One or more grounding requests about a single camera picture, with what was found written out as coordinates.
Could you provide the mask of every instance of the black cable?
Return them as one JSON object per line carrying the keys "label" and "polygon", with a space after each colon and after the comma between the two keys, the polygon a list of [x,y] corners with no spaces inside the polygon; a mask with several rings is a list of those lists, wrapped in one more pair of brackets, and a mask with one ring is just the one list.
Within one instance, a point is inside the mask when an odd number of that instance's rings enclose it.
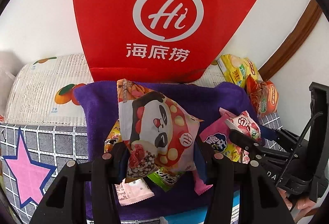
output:
{"label": "black cable", "polygon": [[318,113],[316,113],[314,116],[312,116],[312,117],[310,118],[310,120],[307,122],[307,124],[306,124],[306,126],[305,126],[305,128],[304,128],[304,130],[303,130],[303,132],[302,132],[302,134],[300,135],[300,137],[299,137],[299,139],[298,139],[298,141],[297,141],[297,143],[296,143],[296,147],[295,147],[295,149],[290,153],[290,155],[289,155],[289,157],[288,157],[288,159],[287,159],[287,161],[286,161],[286,164],[285,164],[284,168],[281,170],[280,175],[279,175],[278,178],[275,180],[275,187],[278,186],[278,184],[279,184],[280,180],[282,179],[284,173],[286,172],[286,170],[287,170],[287,168],[288,168],[288,166],[289,166],[291,160],[293,159],[293,157],[294,157],[294,155],[295,155],[295,153],[296,153],[296,151],[297,151],[297,148],[298,148],[298,147],[300,146],[300,144],[302,143],[302,140],[304,139],[304,137],[305,137],[306,133],[308,132],[309,128],[312,126],[314,120],[315,120],[318,116],[322,116],[322,115],[323,115],[322,112],[318,112]]}

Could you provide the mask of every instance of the gray plaid fabric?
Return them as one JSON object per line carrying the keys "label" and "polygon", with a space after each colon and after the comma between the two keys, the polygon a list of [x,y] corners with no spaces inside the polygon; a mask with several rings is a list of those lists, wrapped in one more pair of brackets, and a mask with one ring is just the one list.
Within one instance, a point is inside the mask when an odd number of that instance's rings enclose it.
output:
{"label": "gray plaid fabric", "polygon": [[[263,126],[271,128],[271,129],[281,129],[282,128],[281,120],[280,120],[280,117],[277,112],[264,116],[259,122]],[[279,144],[277,144],[275,141],[270,141],[270,140],[265,139],[265,147],[269,148],[269,149],[274,149],[274,150],[284,152],[284,149]]]}
{"label": "gray plaid fabric", "polygon": [[[45,193],[58,172],[67,161],[74,159],[78,163],[88,162],[88,144],[86,127],[24,126],[0,125],[0,143],[2,155],[16,155],[18,128],[21,127],[32,160],[54,165],[56,171],[47,182]],[[37,205],[30,202],[19,208],[19,196],[15,178],[1,157],[3,165],[6,195],[23,223],[29,223]]]}

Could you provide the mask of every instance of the pink star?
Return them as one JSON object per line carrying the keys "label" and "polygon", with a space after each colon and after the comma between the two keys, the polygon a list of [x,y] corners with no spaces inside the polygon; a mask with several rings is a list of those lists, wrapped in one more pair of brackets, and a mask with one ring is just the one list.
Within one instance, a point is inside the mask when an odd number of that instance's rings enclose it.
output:
{"label": "pink star", "polygon": [[43,198],[42,189],[56,170],[56,167],[31,159],[20,128],[16,156],[4,156],[3,158],[16,178],[20,207],[24,207],[31,201],[39,204]]}

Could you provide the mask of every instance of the white wall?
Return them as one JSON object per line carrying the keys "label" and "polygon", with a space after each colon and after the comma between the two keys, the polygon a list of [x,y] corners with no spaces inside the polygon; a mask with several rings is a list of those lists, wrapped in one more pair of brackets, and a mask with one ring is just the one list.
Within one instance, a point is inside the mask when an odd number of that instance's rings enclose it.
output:
{"label": "white wall", "polygon": [[310,0],[257,0],[221,54],[249,57],[260,68],[279,48]]}
{"label": "white wall", "polygon": [[10,0],[0,16],[1,51],[23,62],[81,53],[73,0]]}
{"label": "white wall", "polygon": [[[310,84],[314,81],[329,86],[328,56],[329,22],[322,14],[301,48],[271,78],[279,92],[278,112],[283,127],[297,135],[310,118]],[[315,207],[321,205],[327,193]],[[303,218],[298,224],[306,224],[311,218]]]}
{"label": "white wall", "polygon": [[[309,0],[257,0],[223,53],[260,67],[297,23]],[[82,52],[72,0],[11,0],[0,16],[0,51],[23,62]]]}

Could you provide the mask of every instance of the patterned fabric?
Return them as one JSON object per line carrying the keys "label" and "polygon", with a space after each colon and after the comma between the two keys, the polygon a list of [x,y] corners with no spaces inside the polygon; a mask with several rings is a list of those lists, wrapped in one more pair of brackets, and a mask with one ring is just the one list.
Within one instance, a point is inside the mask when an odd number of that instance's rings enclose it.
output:
{"label": "patterned fabric", "polygon": [[31,159],[21,128],[18,130],[16,155],[2,157],[16,180],[19,208],[29,202],[39,204],[43,198],[43,189],[57,167]]}
{"label": "patterned fabric", "polygon": [[[121,221],[122,224],[165,224],[164,219],[154,218],[149,220],[132,220],[132,221]],[[87,220],[87,224],[94,224],[93,221]]]}
{"label": "patterned fabric", "polygon": [[[280,120],[280,117],[277,112],[264,116],[259,122],[263,126],[266,126],[271,129],[281,129],[282,128],[281,120]],[[284,152],[284,149],[279,144],[277,144],[275,141],[270,141],[270,140],[265,139],[265,147],[269,148],[269,149],[274,149],[274,150]]]}
{"label": "patterned fabric", "polygon": [[[42,189],[43,193],[47,191],[67,161],[73,159],[78,163],[88,162],[86,127],[1,124],[0,143],[3,156],[17,155],[19,127],[21,127],[22,137],[26,143],[31,160],[56,167],[55,172]],[[17,190],[16,178],[9,170],[3,156],[1,156],[1,161],[6,195],[23,223],[27,224],[31,220],[37,204],[30,201],[26,206],[20,208],[20,197]]]}

